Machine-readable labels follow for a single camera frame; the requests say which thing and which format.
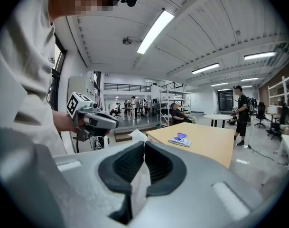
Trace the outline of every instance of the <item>sneaker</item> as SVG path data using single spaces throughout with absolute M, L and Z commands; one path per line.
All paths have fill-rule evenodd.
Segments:
M 236 146 L 244 146 L 244 141 L 240 141 L 239 143 L 236 144 Z

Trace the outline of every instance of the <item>round white table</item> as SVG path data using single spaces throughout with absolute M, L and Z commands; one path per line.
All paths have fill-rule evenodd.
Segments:
M 232 116 L 229 115 L 221 115 L 221 114 L 214 114 L 214 115 L 204 115 L 203 116 L 206 119 L 211 119 L 211 127 L 217 127 L 217 120 L 222 120 L 222 128 L 224 128 L 225 120 L 232 119 Z

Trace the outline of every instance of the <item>black chair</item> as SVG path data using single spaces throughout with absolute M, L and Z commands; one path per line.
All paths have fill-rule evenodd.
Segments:
M 257 106 L 256 118 L 259 119 L 260 122 L 256 123 L 254 126 L 259 125 L 259 128 L 260 128 L 260 126 L 266 127 L 263 123 L 261 123 L 261 121 L 263 119 L 266 119 L 265 111 L 266 111 L 266 105 L 264 104 L 264 102 L 259 102 L 259 104 Z
M 121 117 L 120 105 L 119 105 L 119 107 L 118 107 L 118 111 L 115 113 L 115 117 Z
M 279 123 L 271 123 L 271 130 L 272 130 L 272 128 L 274 129 L 273 136 L 271 137 L 271 139 L 273 139 L 275 136 L 278 136 L 281 139 L 280 125 L 286 124 L 287 114 L 288 114 L 288 106 L 287 106 L 287 104 L 284 103 L 282 105 L 282 111 L 281 111 Z

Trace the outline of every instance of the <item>railing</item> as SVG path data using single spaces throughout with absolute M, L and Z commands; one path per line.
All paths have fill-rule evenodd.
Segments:
M 160 86 L 160 88 L 163 88 L 163 89 L 176 89 L 176 88 L 179 88 L 179 87 L 182 87 L 182 86 L 183 86 L 183 84 L 181 84 L 181 83 L 172 82 L 172 83 L 169 83 L 167 85 Z
M 104 84 L 104 90 L 123 90 L 150 92 L 150 86 L 144 85 L 123 85 L 123 84 Z

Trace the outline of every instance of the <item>ceiling light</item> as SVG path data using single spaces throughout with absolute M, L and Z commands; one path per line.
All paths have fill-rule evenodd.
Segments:
M 174 15 L 164 10 L 159 16 L 159 18 L 156 20 L 156 22 L 153 24 L 152 28 L 150 28 L 148 34 L 144 38 L 137 52 L 144 54 L 149 48 L 149 46 L 156 39 L 156 37 L 160 34 L 160 32 L 173 19 L 173 17 Z
M 203 67 L 203 68 L 201 68 L 201 69 L 197 69 L 197 70 L 193 71 L 192 74 L 199 74 L 199 73 L 201 73 L 201 72 L 210 70 L 210 69 L 215 68 L 215 67 L 219 67 L 219 64 L 218 64 L 218 63 L 215 63 L 215 64 L 212 64 L 212 65 L 210 65 L 210 66 L 206 66 L 206 67 Z
M 263 52 L 263 53 L 257 53 L 257 54 L 252 54 L 252 55 L 247 55 L 244 56 L 244 60 L 250 60 L 250 59 L 256 59 L 260 57 L 273 57 L 276 55 L 276 52 Z
M 245 78 L 245 79 L 242 79 L 241 81 L 252 81 L 252 80 L 257 80 L 259 78 Z
M 228 85 L 228 83 L 221 83 L 221 84 L 216 84 L 216 85 L 211 85 L 211 86 L 214 87 L 214 86 L 223 86 L 223 85 Z

